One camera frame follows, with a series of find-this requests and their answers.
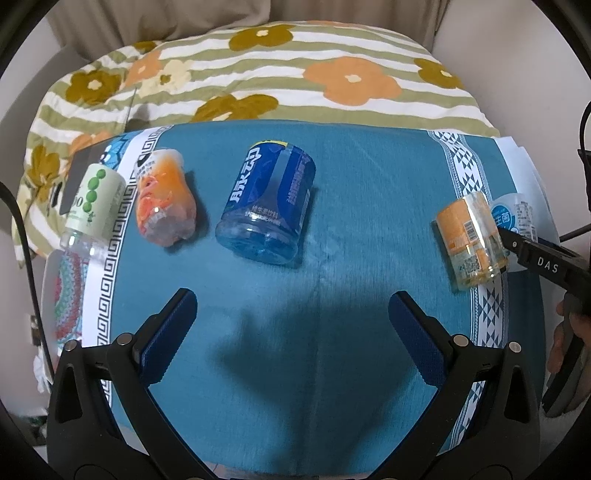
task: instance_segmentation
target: finger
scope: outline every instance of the finger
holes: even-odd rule
[[[560,371],[560,367],[562,367],[562,362],[564,361],[564,353],[562,351],[562,346],[564,343],[564,329],[563,324],[559,324],[554,331],[554,344],[550,349],[550,354],[548,355],[548,371],[551,374],[556,374]]]
[[[591,346],[591,318],[580,313],[571,313],[569,319],[574,334],[583,340],[585,346]]]

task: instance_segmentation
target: greek key pattern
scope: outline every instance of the greek key pattern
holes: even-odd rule
[[[135,178],[133,164],[142,156],[145,156],[154,151],[158,143],[160,135],[166,130],[170,129],[171,126],[161,127],[152,133],[148,134],[148,138],[144,141],[141,146],[139,155],[133,152],[132,149],[128,149],[126,153],[131,155],[131,158],[122,159],[118,167],[118,172],[122,173],[125,170],[127,174],[124,175],[127,186],[123,195],[123,200],[117,212],[117,219],[113,226],[113,234],[107,248],[107,254],[105,263],[100,271],[100,279],[98,282],[99,296],[97,304],[97,319],[96,319],[96,344],[97,345],[108,345],[111,342],[111,308],[113,305],[113,291],[115,289],[115,276],[117,274],[117,266],[119,264],[119,256],[121,254],[121,248],[123,246],[123,239],[125,236],[125,230],[131,216],[131,212],[134,207],[135,194],[137,192],[137,180]],[[112,405],[112,385],[110,381],[101,381],[105,396]]]
[[[484,168],[477,153],[466,142],[466,137],[451,132],[430,131],[429,136],[439,143],[445,152],[447,166],[457,198],[481,191],[487,201],[492,201]],[[507,322],[505,305],[508,298],[504,275],[486,285],[478,285],[470,292],[470,340],[475,345],[502,347],[506,342]],[[457,446],[464,436],[476,411],[484,384],[474,383],[452,430],[450,448]]]

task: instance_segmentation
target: bottle label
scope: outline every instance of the bottle label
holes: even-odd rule
[[[316,174],[314,161],[285,142],[259,142],[248,151],[224,215],[244,209],[253,220],[299,235]]]
[[[510,197],[510,200],[513,202],[498,203],[492,208],[492,216],[496,225],[537,242],[531,206],[519,198]]]
[[[66,228],[107,243],[113,233],[125,179],[104,165],[89,165],[66,219]]]

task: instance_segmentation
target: floral blanket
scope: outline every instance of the floral blanket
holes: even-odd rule
[[[120,48],[66,75],[31,126],[18,203],[31,248],[59,247],[72,155],[125,131],[290,119],[498,136],[460,79],[408,37],[324,21]],[[19,261],[22,249],[13,238]]]

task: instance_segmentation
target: orange flower pattern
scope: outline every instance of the orange flower pattern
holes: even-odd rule
[[[68,173],[70,172],[70,166],[72,166],[72,159],[74,158],[74,154],[83,148],[90,147],[91,145],[97,144],[102,142],[103,140],[108,140],[112,138],[113,135],[108,132],[107,130],[103,130],[98,132],[96,135],[89,135],[89,134],[81,134],[78,135],[72,143],[70,144],[69,148],[69,155],[66,164],[66,168],[64,169],[64,175],[67,177]]]
[[[291,25],[272,25],[247,28],[235,34],[229,43],[230,50],[242,51],[257,45],[263,47],[278,47],[293,39],[290,32]]]
[[[324,97],[341,105],[359,106],[372,98],[394,99],[402,93],[398,82],[385,75],[380,65],[356,57],[313,63],[304,78],[324,85]]]
[[[142,80],[149,79],[162,70],[160,62],[160,51],[154,50],[144,57],[136,60],[127,72],[125,86],[134,85]]]
[[[241,100],[233,95],[214,97],[197,109],[192,122],[212,120],[253,120],[263,113],[274,110],[279,105],[276,98],[256,93]]]
[[[420,68],[418,75],[427,83],[448,89],[464,88],[458,77],[449,73],[443,65],[436,61],[414,59],[414,64]]]

